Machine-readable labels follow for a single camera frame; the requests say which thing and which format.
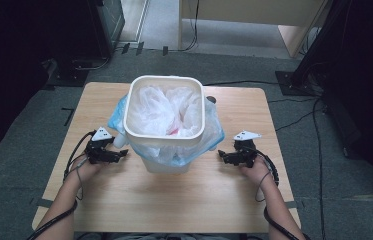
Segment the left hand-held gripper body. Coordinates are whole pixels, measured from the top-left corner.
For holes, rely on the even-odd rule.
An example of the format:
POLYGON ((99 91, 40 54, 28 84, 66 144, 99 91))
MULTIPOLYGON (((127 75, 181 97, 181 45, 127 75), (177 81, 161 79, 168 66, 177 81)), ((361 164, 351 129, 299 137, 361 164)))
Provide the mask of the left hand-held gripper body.
POLYGON ((92 138, 88 141, 85 153, 89 157, 92 164, 97 162, 108 162, 108 151, 106 150, 105 140, 113 136, 104 128, 99 127, 94 133, 92 138))

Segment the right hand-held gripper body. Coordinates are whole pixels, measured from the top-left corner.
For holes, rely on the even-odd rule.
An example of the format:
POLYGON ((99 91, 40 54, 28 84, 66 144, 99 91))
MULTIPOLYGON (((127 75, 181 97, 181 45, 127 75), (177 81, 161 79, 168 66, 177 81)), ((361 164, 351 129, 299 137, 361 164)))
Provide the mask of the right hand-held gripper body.
POLYGON ((262 135, 259 133, 249 132, 246 130, 241 131, 234 137, 235 141, 241 141, 241 148, 236 150, 243 158, 243 163, 248 167, 252 167, 254 159, 257 155, 257 148, 253 142, 256 138, 261 138, 262 135))

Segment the translucent blue-edged trash bag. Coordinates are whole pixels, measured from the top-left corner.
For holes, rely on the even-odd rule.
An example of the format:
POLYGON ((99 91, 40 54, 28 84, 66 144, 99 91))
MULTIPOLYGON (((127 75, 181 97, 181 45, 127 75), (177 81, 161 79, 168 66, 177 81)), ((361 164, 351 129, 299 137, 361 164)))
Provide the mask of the translucent blue-edged trash bag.
POLYGON ((191 87, 140 87, 118 102, 108 126, 135 137, 224 139, 215 104, 191 87))

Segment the person's left hand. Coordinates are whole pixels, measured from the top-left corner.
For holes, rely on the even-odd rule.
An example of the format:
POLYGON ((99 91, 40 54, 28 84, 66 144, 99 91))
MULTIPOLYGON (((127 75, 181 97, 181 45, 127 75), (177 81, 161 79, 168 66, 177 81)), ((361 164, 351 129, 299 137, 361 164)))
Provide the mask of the person's left hand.
POLYGON ((86 182, 101 169, 102 164, 92 164, 85 155, 76 158, 70 169, 70 174, 74 175, 76 180, 86 182))

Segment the person's right hand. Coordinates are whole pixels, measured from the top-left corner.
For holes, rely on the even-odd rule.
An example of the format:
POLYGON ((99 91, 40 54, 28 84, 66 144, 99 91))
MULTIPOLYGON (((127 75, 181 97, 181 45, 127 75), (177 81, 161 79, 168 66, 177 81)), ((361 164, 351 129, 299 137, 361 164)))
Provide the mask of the person's right hand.
POLYGON ((260 186, 263 179, 270 174, 264 158, 257 156, 254 159, 254 164, 252 168, 242 166, 240 168, 242 174, 244 174, 251 182, 255 185, 260 186))

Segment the black stand base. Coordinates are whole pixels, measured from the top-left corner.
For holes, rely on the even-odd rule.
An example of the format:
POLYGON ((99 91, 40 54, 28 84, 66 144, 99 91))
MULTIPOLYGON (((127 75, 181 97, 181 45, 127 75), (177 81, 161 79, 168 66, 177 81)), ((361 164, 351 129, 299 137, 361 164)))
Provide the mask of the black stand base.
POLYGON ((52 87, 83 87, 88 73, 88 70, 78 70, 71 60, 57 61, 51 59, 48 69, 49 77, 47 85, 52 87))
POLYGON ((293 72, 276 71, 275 76, 284 96, 320 97, 322 92, 309 80, 299 80, 293 72))

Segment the dark cabinet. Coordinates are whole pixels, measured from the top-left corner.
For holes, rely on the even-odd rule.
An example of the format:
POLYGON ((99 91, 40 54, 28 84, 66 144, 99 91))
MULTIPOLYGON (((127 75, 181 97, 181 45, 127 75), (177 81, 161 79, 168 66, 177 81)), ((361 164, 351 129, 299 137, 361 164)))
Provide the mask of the dark cabinet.
POLYGON ((111 58, 125 25, 121 0, 88 0, 102 58, 111 58))

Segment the dark curtain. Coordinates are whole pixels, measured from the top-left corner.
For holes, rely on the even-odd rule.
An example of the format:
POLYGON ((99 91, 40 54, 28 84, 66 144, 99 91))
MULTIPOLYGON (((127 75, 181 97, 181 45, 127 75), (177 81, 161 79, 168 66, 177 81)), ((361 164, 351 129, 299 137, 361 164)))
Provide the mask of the dark curtain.
POLYGON ((45 86, 42 63, 53 29, 68 15, 66 0, 0 0, 0 142, 30 99, 45 86))
POLYGON ((338 60, 326 92, 353 123, 345 148, 373 165, 373 0, 351 0, 346 7, 338 60))

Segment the light wooden desk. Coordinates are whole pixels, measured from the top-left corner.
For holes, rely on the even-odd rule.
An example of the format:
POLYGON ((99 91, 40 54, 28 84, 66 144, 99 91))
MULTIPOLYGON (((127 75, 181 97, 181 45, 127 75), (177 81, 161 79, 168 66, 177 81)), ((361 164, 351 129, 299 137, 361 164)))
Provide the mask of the light wooden desk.
POLYGON ((293 58, 313 27, 323 25, 331 0, 179 0, 183 19, 277 25, 293 58))

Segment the black slanted stand post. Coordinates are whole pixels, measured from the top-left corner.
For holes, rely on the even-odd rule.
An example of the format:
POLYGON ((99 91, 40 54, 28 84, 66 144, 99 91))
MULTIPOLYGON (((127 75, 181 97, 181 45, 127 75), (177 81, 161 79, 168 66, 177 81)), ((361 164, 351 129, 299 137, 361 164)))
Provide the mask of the black slanted stand post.
POLYGON ((353 0, 333 0, 333 6, 324 26, 292 74, 293 87, 303 86, 310 73, 323 72, 337 60, 344 44, 349 8, 352 3, 353 0))

